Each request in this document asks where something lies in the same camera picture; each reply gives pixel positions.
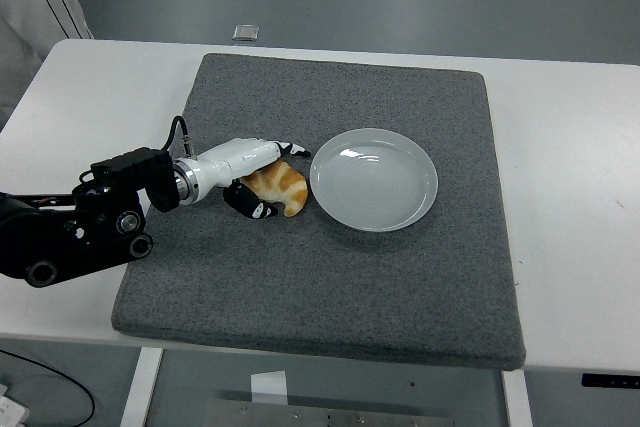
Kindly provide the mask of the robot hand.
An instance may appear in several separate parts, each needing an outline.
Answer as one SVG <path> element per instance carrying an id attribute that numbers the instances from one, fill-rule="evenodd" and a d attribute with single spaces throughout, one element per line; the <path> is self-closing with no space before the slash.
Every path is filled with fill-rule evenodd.
<path id="1" fill-rule="evenodd" d="M 275 216 L 278 204 L 284 207 L 285 217 L 294 217 L 305 206 L 309 192 L 304 175 L 283 160 L 287 155 L 308 157 L 310 153 L 294 143 L 236 138 L 195 158 L 176 160 L 173 169 L 180 203 L 197 203 L 220 188 L 227 205 L 247 218 Z"/>

